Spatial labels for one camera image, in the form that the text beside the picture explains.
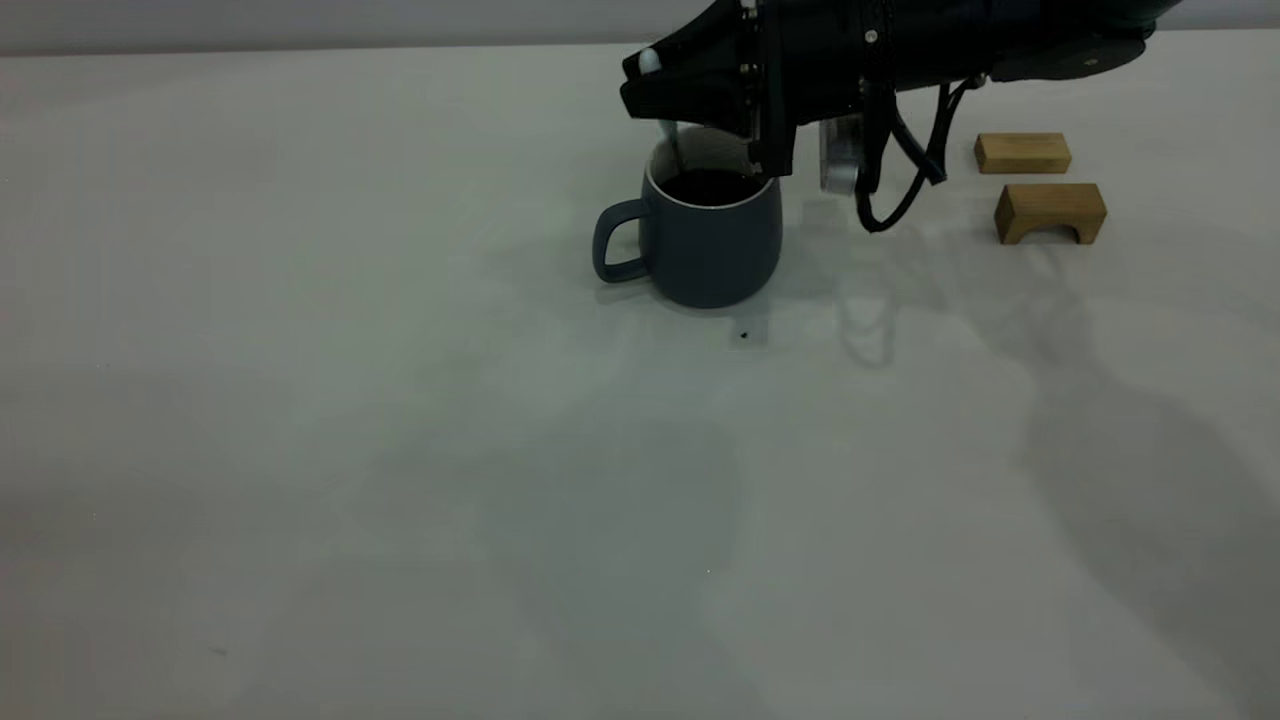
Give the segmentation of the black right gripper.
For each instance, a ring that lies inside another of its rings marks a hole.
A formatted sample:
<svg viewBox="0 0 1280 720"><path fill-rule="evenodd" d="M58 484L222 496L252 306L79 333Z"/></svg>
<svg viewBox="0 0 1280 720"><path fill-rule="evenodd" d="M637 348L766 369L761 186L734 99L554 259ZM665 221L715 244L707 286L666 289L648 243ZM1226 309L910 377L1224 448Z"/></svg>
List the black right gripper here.
<svg viewBox="0 0 1280 720"><path fill-rule="evenodd" d="M783 177L797 128L855 111L884 45L883 1L713 1L627 56L620 95L636 119L750 136L755 167Z"/></svg>

